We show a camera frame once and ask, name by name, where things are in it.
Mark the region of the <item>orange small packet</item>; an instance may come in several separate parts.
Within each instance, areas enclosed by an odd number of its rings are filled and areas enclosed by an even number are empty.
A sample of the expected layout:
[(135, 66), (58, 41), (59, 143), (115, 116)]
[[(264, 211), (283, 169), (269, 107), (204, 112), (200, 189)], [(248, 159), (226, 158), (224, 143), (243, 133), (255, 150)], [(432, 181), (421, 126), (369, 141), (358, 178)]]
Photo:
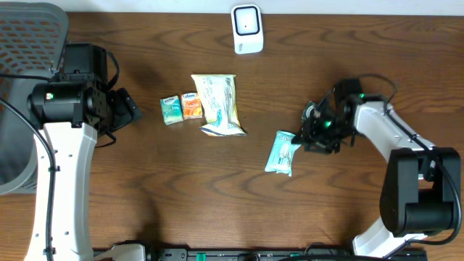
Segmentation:
[(202, 118), (202, 103), (198, 93), (182, 94), (181, 105), (184, 120)]

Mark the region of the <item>teal tissue box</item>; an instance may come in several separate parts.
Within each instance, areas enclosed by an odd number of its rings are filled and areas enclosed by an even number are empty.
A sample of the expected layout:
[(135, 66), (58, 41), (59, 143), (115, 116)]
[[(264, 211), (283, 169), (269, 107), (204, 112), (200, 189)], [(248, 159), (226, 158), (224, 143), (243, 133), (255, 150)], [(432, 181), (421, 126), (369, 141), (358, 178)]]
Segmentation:
[(171, 96), (160, 100), (162, 116), (166, 125), (183, 121), (181, 101), (178, 96)]

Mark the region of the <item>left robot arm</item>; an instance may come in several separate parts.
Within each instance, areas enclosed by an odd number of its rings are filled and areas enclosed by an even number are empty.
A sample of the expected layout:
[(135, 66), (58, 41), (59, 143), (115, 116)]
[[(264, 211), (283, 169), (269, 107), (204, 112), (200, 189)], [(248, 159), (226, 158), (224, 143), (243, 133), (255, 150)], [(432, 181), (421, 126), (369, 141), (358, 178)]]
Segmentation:
[(65, 46), (64, 67), (37, 84), (28, 109), (38, 131), (33, 235), (27, 260), (146, 260), (142, 243), (117, 243), (95, 253), (88, 226), (89, 180), (97, 139), (138, 120), (141, 112), (118, 77), (107, 74), (114, 55), (90, 43)]

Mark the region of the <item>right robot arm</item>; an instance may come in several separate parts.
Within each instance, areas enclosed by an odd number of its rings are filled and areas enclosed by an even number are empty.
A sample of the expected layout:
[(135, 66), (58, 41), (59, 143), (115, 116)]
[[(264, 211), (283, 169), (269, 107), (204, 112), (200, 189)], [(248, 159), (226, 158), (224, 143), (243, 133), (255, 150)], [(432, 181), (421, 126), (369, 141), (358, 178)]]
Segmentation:
[(386, 160), (380, 217), (352, 240), (352, 256), (390, 260), (412, 244), (445, 245), (463, 224), (461, 159), (451, 147), (422, 138), (383, 94), (363, 91), (362, 77), (345, 78), (330, 95), (309, 104), (293, 144), (305, 151), (337, 153), (346, 138), (366, 137)]

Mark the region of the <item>mint green wipes pack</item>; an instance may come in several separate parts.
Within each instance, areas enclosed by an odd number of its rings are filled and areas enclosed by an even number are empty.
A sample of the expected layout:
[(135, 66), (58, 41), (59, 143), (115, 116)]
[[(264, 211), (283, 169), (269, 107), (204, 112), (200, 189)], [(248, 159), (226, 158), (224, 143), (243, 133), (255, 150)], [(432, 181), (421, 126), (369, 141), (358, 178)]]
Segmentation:
[(293, 157), (300, 144), (293, 144), (293, 133), (278, 130), (273, 142), (265, 172), (275, 172), (292, 176)]

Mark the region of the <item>cream snack bag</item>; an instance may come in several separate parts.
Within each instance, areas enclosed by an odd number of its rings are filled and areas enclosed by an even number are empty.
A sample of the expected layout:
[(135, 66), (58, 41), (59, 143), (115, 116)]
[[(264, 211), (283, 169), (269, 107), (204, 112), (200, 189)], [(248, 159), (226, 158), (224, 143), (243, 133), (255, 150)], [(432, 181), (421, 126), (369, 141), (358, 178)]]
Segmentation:
[(208, 136), (245, 136), (236, 108), (234, 74), (191, 75), (207, 121), (199, 129)]

